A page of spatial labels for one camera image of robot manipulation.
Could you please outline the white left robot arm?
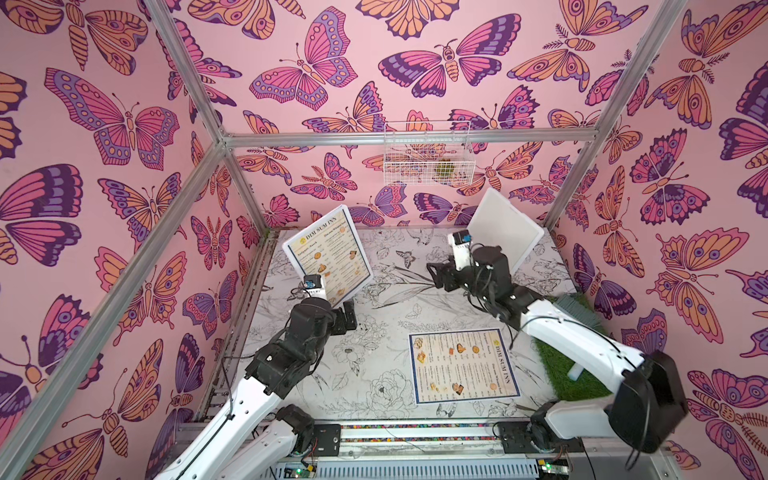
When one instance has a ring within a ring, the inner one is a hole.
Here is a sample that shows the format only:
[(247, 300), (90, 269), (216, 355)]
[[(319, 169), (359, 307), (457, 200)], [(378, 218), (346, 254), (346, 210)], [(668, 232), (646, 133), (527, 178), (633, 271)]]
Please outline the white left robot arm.
[(352, 300), (338, 308), (316, 297), (295, 304), (284, 327), (254, 354), (227, 406), (155, 477), (256, 479), (291, 453), (309, 450), (314, 420), (279, 404), (314, 372), (328, 339), (357, 325)]

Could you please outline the green succulent plant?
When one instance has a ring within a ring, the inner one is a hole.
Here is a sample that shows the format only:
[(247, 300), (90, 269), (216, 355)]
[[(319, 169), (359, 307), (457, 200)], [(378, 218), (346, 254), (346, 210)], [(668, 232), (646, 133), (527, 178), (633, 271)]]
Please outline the green succulent plant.
[(437, 182), (451, 182), (455, 177), (455, 164), (449, 160), (439, 161), (434, 167), (434, 179)]

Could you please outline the aluminium cage frame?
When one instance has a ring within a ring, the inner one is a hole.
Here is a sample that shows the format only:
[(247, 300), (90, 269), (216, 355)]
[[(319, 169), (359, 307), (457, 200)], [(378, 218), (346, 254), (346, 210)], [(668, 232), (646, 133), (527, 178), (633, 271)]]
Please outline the aluminium cage frame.
[(238, 233), (206, 267), (190, 221), (263, 224), (260, 198), (288, 197), (307, 221), (330, 201), (292, 192), (325, 148), (285, 157), (288, 176), (242, 169), (251, 111), (281, 135), (313, 137), (311, 117), (350, 112), (373, 84), (386, 132), (413, 113), (447, 128), (457, 107), (500, 104), (510, 70), (553, 45), (579, 45), (580, 78), (529, 82), (548, 126), (581, 107), (614, 58), (635, 51), (657, 1), (598, 2), (620, 23), (579, 27), (561, 1), (5, 1), (1, 5), (1, 475), (79, 441), (67, 478), (142, 478), (163, 410), (101, 411), (148, 349), (168, 395), (177, 347), (206, 337), (190, 295), (236, 273), (256, 247)]

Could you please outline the green artificial grass mat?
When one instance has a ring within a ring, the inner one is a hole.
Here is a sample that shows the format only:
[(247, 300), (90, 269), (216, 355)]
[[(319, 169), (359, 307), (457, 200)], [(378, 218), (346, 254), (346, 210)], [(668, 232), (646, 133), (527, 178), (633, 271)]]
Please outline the green artificial grass mat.
[[(594, 311), (589, 303), (588, 298), (583, 293), (571, 293), (562, 295), (560, 297), (563, 296), (572, 296), (581, 302), (584, 306)], [(554, 303), (557, 299), (554, 297), (551, 298)], [(601, 328), (595, 330), (602, 334), (607, 334), (607, 331), (603, 325)], [(610, 394), (610, 391), (587, 370), (584, 370), (576, 380), (571, 380), (568, 377), (568, 373), (575, 365), (575, 362), (554, 347), (550, 346), (546, 342), (539, 340), (538, 338), (536, 338), (534, 342), (539, 353), (541, 363), (546, 369), (548, 379), (553, 387), (556, 397), (559, 400), (580, 401), (601, 398)]]

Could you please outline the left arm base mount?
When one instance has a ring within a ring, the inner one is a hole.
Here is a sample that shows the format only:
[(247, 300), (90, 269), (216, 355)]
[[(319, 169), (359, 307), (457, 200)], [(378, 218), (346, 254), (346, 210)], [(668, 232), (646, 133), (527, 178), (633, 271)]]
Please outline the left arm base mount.
[(341, 443), (340, 424), (312, 424), (295, 428), (285, 421), (277, 423), (286, 427), (289, 435), (287, 457), (337, 457)]

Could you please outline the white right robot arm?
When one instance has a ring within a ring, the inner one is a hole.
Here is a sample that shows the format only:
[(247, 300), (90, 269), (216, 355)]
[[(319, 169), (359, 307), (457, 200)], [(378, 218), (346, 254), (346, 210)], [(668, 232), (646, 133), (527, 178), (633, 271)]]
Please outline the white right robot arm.
[(534, 412), (528, 436), (539, 451), (574, 438), (617, 438), (635, 453), (658, 451), (688, 414), (674, 360), (623, 345), (571, 316), (538, 292), (513, 283), (498, 246), (462, 244), (445, 263), (426, 266), (436, 288), (461, 289), (482, 311), (540, 340), (592, 374), (602, 398), (548, 402)]

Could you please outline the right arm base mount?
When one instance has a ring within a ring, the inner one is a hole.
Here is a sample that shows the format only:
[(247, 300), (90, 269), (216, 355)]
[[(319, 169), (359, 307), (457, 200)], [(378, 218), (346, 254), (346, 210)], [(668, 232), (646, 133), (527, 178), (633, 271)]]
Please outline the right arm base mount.
[(492, 427), (506, 454), (583, 453), (583, 443), (577, 439), (561, 439), (548, 427), (531, 421), (501, 421)]

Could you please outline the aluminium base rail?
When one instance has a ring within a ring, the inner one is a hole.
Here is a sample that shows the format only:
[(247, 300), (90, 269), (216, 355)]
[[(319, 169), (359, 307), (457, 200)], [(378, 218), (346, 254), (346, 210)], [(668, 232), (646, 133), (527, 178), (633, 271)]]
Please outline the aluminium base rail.
[(583, 453), (506, 454), (501, 421), (360, 421), (341, 425), (337, 457), (284, 457), (256, 479), (681, 479), (668, 448), (629, 461), (617, 439), (578, 438)]

